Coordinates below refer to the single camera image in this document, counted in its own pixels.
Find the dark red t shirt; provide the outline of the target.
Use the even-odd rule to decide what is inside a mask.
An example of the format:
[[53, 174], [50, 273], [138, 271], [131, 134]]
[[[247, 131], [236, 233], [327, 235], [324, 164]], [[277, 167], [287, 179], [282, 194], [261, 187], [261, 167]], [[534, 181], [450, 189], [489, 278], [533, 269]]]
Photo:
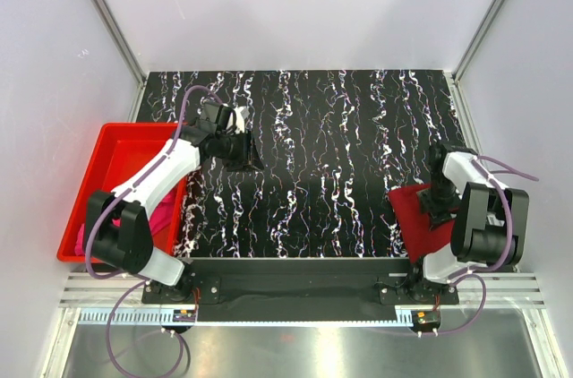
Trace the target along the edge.
[[431, 229], [430, 218], [421, 213], [417, 193], [429, 184], [408, 185], [389, 192], [389, 202], [401, 230], [406, 252], [411, 263], [447, 246], [451, 239], [453, 221]]

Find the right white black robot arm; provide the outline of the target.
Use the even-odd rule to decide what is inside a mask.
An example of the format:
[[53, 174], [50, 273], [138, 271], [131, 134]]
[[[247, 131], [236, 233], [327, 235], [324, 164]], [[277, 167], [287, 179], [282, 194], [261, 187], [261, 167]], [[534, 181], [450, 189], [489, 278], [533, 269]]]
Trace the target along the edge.
[[429, 149], [430, 186], [416, 194], [418, 210], [430, 230], [453, 227], [446, 244], [418, 260], [422, 272], [406, 281], [417, 303], [436, 296], [445, 285], [469, 273], [513, 267], [525, 249], [529, 195], [497, 176], [539, 179], [470, 148], [436, 142]]

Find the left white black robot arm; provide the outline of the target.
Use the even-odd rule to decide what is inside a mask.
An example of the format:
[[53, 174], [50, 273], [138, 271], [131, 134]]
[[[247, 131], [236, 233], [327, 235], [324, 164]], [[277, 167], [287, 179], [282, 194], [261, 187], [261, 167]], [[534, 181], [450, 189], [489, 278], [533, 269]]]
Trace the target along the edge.
[[91, 195], [83, 243], [93, 278], [129, 273], [161, 283], [173, 302], [192, 295], [193, 281], [184, 275], [184, 263], [154, 245], [149, 217], [178, 182], [207, 159], [220, 159], [228, 172], [263, 170], [251, 131], [210, 132], [184, 125], [136, 175], [110, 193]]

